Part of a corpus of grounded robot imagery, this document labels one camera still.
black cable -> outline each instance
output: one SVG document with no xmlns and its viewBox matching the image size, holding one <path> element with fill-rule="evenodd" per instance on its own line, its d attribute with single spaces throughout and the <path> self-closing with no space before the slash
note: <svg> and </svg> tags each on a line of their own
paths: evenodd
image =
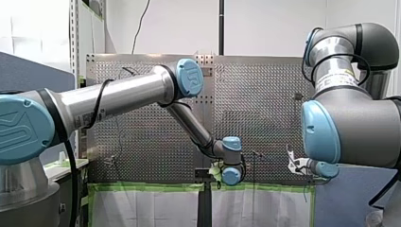
<svg viewBox="0 0 401 227">
<path fill-rule="evenodd" d="M 307 39 L 307 41 L 306 41 L 306 46 L 305 46 L 305 50 L 304 50 L 304 56 L 302 57 L 301 72 L 302 72 L 302 75 L 304 76 L 304 78 L 305 78 L 307 81 L 309 81 L 309 82 L 312 82 L 312 81 L 307 77 L 306 72 L 305 72 L 306 53 L 309 51 L 310 42 L 312 41 L 313 36 L 315 35 L 316 31 L 318 31 L 318 30 L 323 30 L 323 28 L 321 28 L 321 27 L 315 27 L 315 28 L 313 28 L 312 31 L 310 32 L 310 35 L 309 35 L 309 37 L 308 37 L 308 39 Z"/>
<path fill-rule="evenodd" d="M 114 81 L 114 79 L 106 79 L 102 83 L 102 85 L 100 87 L 99 95 L 97 96 L 97 99 L 96 99 L 94 114 L 91 117 L 91 122 L 89 123 L 89 125 L 84 127 L 85 130 L 91 129 L 94 126 L 94 124 L 96 123 L 97 115 L 99 113 L 99 108 L 100 108 L 100 101 L 101 101 L 101 98 L 103 97 L 103 90 L 107 86 L 107 84 L 109 84 L 112 81 Z"/>
<path fill-rule="evenodd" d="M 241 176 L 241 179 L 239 180 L 240 183 L 243 182 L 245 177 L 247 176 L 247 165 L 245 162 L 244 154 L 241 154 L 241 163 L 242 163 L 242 165 L 241 165 L 242 176 Z"/>
<path fill-rule="evenodd" d="M 0 95 L 16 95 L 20 93 L 24 93 L 24 91 L 19 91 L 19 90 L 0 91 Z"/>
<path fill-rule="evenodd" d="M 136 38 L 138 38 L 139 31 L 141 31 L 142 20 L 144 20 L 144 16 L 145 16 L 145 14 L 146 14 L 147 11 L 148 11 L 149 4 L 150 4 L 150 0 L 148 0 L 147 6 L 145 7 L 144 12 L 142 13 L 141 19 L 139 20 L 139 27 L 138 27 L 138 30 L 136 31 L 135 38 L 133 38 L 133 45 L 132 45 L 132 52 L 131 52 L 131 54 L 133 54 L 133 51 L 135 50 Z"/>
<path fill-rule="evenodd" d="M 381 206 L 376 206 L 375 203 L 380 200 L 389 190 L 392 188 L 395 183 L 398 181 L 400 177 L 400 171 L 398 170 L 397 173 L 392 177 L 392 179 L 371 199 L 369 200 L 369 206 L 383 210 L 384 208 Z"/>
<path fill-rule="evenodd" d="M 194 143 L 194 145 L 196 145 L 197 147 L 198 147 L 198 149 L 200 150 L 200 152 L 204 155 L 204 156 L 206 156 L 206 157 L 208 157 L 208 158 L 210 158 L 210 159 L 219 159 L 216 155 L 210 155 L 210 154 L 208 154 L 208 153 L 206 153 L 204 150 L 205 149 L 209 149 L 210 147 L 212 147 L 212 153 L 214 154 L 215 152 L 214 152 L 214 148 L 215 148 L 215 143 L 217 142 L 217 140 L 211 140 L 206 146 L 202 146 L 201 144 L 198 144 L 197 142 L 195 142 L 195 140 L 194 139 L 192 139 L 192 137 L 190 137 L 190 139 L 191 139 L 191 141 L 192 141 L 192 143 Z"/>
<path fill-rule="evenodd" d="M 331 182 L 331 180 L 332 180 L 331 178 L 328 178 L 328 179 L 324 179 L 323 182 L 313 181 L 313 185 L 325 185 L 325 184 Z"/>
<path fill-rule="evenodd" d="M 334 57 L 338 57 L 338 56 L 349 56 L 349 57 L 353 57 L 353 58 L 357 58 L 360 61 L 363 62 L 363 64 L 366 66 L 366 76 L 365 78 L 360 81 L 357 85 L 360 86 L 362 85 L 371 75 L 371 65 L 368 63 L 368 61 L 366 61 L 363 57 L 361 57 L 360 55 L 356 55 L 356 54 L 349 54 L 349 53 L 339 53 L 339 54 L 332 54 L 332 55 L 328 55 L 324 58 L 322 58 L 320 61 L 318 61 L 315 66 L 313 66 L 312 68 L 312 72 L 311 72 L 311 78 L 310 78 L 310 82 L 312 83 L 313 87 L 315 87 L 315 81 L 313 78 L 313 75 L 315 74 L 316 69 L 318 68 L 319 65 L 321 65 L 324 61 L 327 61 L 331 58 Z"/>
<path fill-rule="evenodd" d="M 303 176 L 305 176 L 305 178 L 306 178 L 306 184 L 304 185 L 304 199 L 305 199 L 305 202 L 307 202 L 307 199 L 306 199 L 306 186 L 309 186 L 310 187 L 310 180 L 309 180 L 309 178 L 308 178 L 308 174 L 307 174 L 307 170 L 306 170 L 306 174 L 304 174 L 304 172 L 303 171 L 300 171 L 300 170 L 302 170 L 302 168 L 301 167 L 298 167 L 298 165 L 296 165 L 295 164 L 295 161 L 292 159 L 292 157 L 289 155 L 289 153 L 288 153 L 288 151 L 289 151 L 289 145 L 287 145 L 287 156 L 288 156 L 288 158 L 289 158 L 289 160 L 292 162 L 292 164 L 295 166 L 295 171 L 297 171 L 297 172 L 300 172 Z"/>
<path fill-rule="evenodd" d="M 129 72 L 131 75 L 135 76 L 135 75 L 139 75 L 140 73 L 132 68 L 132 67 L 121 67 L 122 69 L 124 69 L 125 71 Z"/>
<path fill-rule="evenodd" d="M 72 204 L 71 204 L 71 219 L 70 227 L 76 226 L 78 216 L 78 169 L 75 161 L 75 155 L 70 141 L 64 142 L 67 151 L 68 159 L 70 161 L 71 169 L 71 182 L 72 182 Z"/>
<path fill-rule="evenodd" d="M 179 105 L 183 105 L 183 106 L 187 107 L 189 110 L 191 110 L 191 111 L 192 111 L 192 108 L 191 108 L 191 106 L 189 106 L 187 103 L 180 102 L 180 101 L 174 101 L 174 102 L 172 102 L 171 104 L 173 104 L 173 103 L 175 103 L 175 104 L 179 104 Z"/>
</svg>

robotic arm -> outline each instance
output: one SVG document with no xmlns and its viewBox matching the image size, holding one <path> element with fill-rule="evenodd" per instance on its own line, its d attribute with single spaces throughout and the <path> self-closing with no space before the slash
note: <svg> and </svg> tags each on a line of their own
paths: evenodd
<svg viewBox="0 0 401 227">
<path fill-rule="evenodd" d="M 173 103 L 167 107 L 167 110 L 190 135 L 192 142 L 204 155 L 223 160 L 221 179 L 224 183 L 236 185 L 243 180 L 245 163 L 241 154 L 241 140 L 238 137 L 214 139 L 186 105 Z"/>
<path fill-rule="evenodd" d="M 241 178 L 239 139 L 227 137 L 223 142 L 215 141 L 190 110 L 177 103 L 178 99 L 196 96 L 202 87 L 200 67 L 185 59 L 156 65 L 145 75 L 116 81 L 107 79 L 103 84 L 64 93 L 42 89 L 0 95 L 2 224 L 58 226 L 59 186 L 49 184 L 39 155 L 47 148 L 67 142 L 75 130 L 89 129 L 96 122 L 155 102 L 168 109 L 201 151 L 222 158 L 227 165 L 223 181 L 237 184 Z M 74 192 L 77 189 L 74 183 L 73 188 Z M 71 226 L 75 223 L 72 213 Z"/>
<path fill-rule="evenodd" d="M 314 29 L 304 55 L 306 65 L 313 67 L 311 81 L 316 85 L 313 100 L 302 108 L 304 146 L 309 158 L 401 169 L 401 98 L 381 99 L 385 76 L 397 66 L 398 58 L 397 41 L 383 26 Z M 366 71 L 361 82 L 355 79 L 352 62 Z M 370 201 L 377 201 L 397 183 L 384 208 L 382 224 L 386 227 L 400 223 L 399 176 L 395 175 Z"/>
</svg>

white wall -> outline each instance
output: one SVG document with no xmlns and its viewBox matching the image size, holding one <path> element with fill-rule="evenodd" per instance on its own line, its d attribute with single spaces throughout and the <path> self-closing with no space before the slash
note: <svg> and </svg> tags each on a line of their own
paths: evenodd
<svg viewBox="0 0 401 227">
<path fill-rule="evenodd" d="M 326 27 L 372 22 L 385 26 L 400 44 L 400 0 L 327 0 Z M 394 70 L 388 96 L 401 92 L 399 70 Z"/>
<path fill-rule="evenodd" d="M 106 51 L 131 53 L 147 0 L 106 1 Z M 218 1 L 151 0 L 135 53 L 218 51 Z"/>
<path fill-rule="evenodd" d="M 0 51 L 70 72 L 68 0 L 0 0 Z"/>
<path fill-rule="evenodd" d="M 130 53 L 147 0 L 107 0 L 106 51 Z M 302 56 L 322 0 L 226 1 L 226 55 Z M 135 53 L 218 53 L 218 0 L 151 0 Z"/>
<path fill-rule="evenodd" d="M 297 56 L 307 34 L 325 26 L 326 1 L 226 1 L 225 55 Z"/>
</svg>

light blue joint cap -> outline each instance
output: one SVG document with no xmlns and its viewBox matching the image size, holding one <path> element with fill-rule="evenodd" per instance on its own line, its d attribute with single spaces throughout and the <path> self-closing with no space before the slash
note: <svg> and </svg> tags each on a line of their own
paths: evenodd
<svg viewBox="0 0 401 227">
<path fill-rule="evenodd" d="M 197 96 L 203 88 L 203 73 L 191 59 L 181 59 L 177 63 L 177 83 L 185 97 Z"/>
<path fill-rule="evenodd" d="M 54 133 L 53 118 L 41 104 L 20 96 L 0 96 L 0 166 L 38 157 Z"/>
<path fill-rule="evenodd" d="M 335 164 L 340 160 L 340 139 L 336 125 L 324 106 L 311 100 L 302 107 L 302 128 L 306 155 Z"/>
<path fill-rule="evenodd" d="M 234 167 L 226 167 L 221 176 L 223 182 L 230 186 L 236 185 L 241 180 L 241 173 Z"/>
<path fill-rule="evenodd" d="M 236 136 L 227 136 L 223 138 L 223 146 L 231 151 L 241 151 L 241 139 Z"/>
<path fill-rule="evenodd" d="M 316 173 L 323 178 L 335 178 L 339 175 L 340 169 L 336 164 L 328 164 L 325 162 L 318 162 L 316 164 Z"/>
</svg>

perforated metal panel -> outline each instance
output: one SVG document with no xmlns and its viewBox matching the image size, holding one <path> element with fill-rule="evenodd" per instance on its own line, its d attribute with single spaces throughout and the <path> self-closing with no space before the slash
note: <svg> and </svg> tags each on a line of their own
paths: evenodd
<svg viewBox="0 0 401 227">
<path fill-rule="evenodd" d="M 193 56 L 88 57 L 90 83 L 146 74 L 156 64 Z M 192 106 L 192 100 L 185 101 Z M 97 124 L 88 133 L 92 182 L 193 183 L 194 146 L 170 114 L 149 105 Z"/>
<path fill-rule="evenodd" d="M 304 182 L 288 171 L 286 144 L 303 156 L 300 108 L 310 87 L 295 58 L 215 57 L 216 137 L 241 137 L 250 171 L 246 181 Z M 295 100 L 295 94 L 303 100 Z"/>
<path fill-rule="evenodd" d="M 300 107 L 309 97 L 309 88 L 300 74 L 300 59 L 94 55 L 88 56 L 87 79 L 94 84 L 131 77 L 122 67 L 144 74 L 155 64 L 181 58 L 199 61 L 207 72 L 204 90 L 187 102 L 216 138 L 242 138 L 250 164 L 246 180 L 253 180 L 255 151 L 265 156 L 255 159 L 257 182 L 304 183 L 305 178 L 287 169 L 286 153 L 286 144 L 291 144 L 297 157 L 303 155 Z M 295 93 L 304 99 L 295 100 Z M 188 135 L 158 105 L 98 124 L 87 141 L 92 182 L 193 183 L 195 166 L 207 166 Z"/>
</svg>

